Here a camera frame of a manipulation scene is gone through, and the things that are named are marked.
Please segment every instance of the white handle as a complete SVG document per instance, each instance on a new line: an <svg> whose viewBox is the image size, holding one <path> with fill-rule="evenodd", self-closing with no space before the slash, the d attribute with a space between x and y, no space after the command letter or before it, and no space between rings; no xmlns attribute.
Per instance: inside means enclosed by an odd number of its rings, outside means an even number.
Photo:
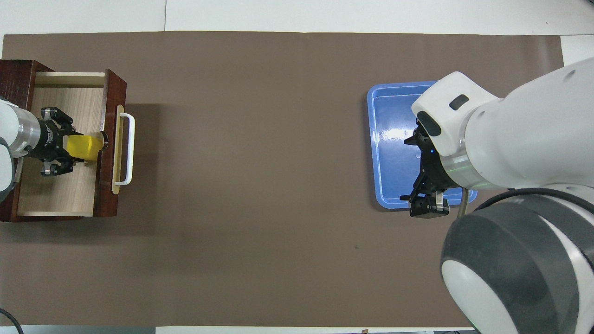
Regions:
<svg viewBox="0 0 594 334"><path fill-rule="evenodd" d="M115 185L127 185L132 181L132 166L134 164L134 131L136 130L136 120L134 116L125 112L119 114L121 117L128 118L128 158L126 165L126 178L123 181L116 181Z"/></svg>

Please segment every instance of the dark brown wooden cabinet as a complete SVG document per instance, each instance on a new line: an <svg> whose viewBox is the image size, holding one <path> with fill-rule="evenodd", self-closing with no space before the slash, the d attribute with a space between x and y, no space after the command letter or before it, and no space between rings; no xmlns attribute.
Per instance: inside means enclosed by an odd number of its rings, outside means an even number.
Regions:
<svg viewBox="0 0 594 334"><path fill-rule="evenodd" d="M78 163L74 172L42 177L41 162L23 159L15 188L0 203L0 221L29 222L115 216L122 139L120 112L126 82L104 73L54 72L31 60L0 60L0 96L40 116L40 108L56 106L74 119L78 132L104 138L97 161Z"/></svg>

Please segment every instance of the open drawer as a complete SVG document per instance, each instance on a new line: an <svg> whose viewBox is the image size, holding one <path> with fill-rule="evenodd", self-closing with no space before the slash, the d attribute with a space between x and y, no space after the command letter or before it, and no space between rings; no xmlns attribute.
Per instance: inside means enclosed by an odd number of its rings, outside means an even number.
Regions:
<svg viewBox="0 0 594 334"><path fill-rule="evenodd" d="M118 181L126 82L110 70L104 73L53 72L37 62L31 64L26 106L23 101L19 104L18 98L12 102L36 117L40 117L41 108L58 107L72 117L72 124L79 133L101 138L105 144L97 161L79 162L73 172L57 177L41 176L43 163L25 157L20 182L0 206L0 220L22 222L115 216L119 193L116 184L122 184ZM3 90L5 87L0 87L0 94ZM134 143L129 143L128 148L133 150L133 147ZM131 165L129 167L126 179L131 177Z"/></svg>

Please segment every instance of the blue plastic tray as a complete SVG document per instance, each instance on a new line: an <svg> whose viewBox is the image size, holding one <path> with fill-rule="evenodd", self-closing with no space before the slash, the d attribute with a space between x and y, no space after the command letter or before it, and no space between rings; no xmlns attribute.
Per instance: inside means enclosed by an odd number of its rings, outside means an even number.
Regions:
<svg viewBox="0 0 594 334"><path fill-rule="evenodd" d="M409 207L408 201L401 201L399 197L412 191L421 162L421 150L404 144L404 139L412 136L416 128L410 106L434 83L379 84L367 94L375 197L386 209ZM474 201L476 193L470 191L470 201ZM450 205L459 205L462 189L449 189L444 198Z"/></svg>

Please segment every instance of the yellow sponge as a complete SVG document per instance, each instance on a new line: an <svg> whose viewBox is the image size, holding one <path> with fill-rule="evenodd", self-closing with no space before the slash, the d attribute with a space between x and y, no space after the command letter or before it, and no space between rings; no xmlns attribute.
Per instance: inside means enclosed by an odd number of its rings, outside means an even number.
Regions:
<svg viewBox="0 0 594 334"><path fill-rule="evenodd" d="M70 135L66 143L66 151L72 157L97 161L97 154L103 148L103 140L87 135Z"/></svg>

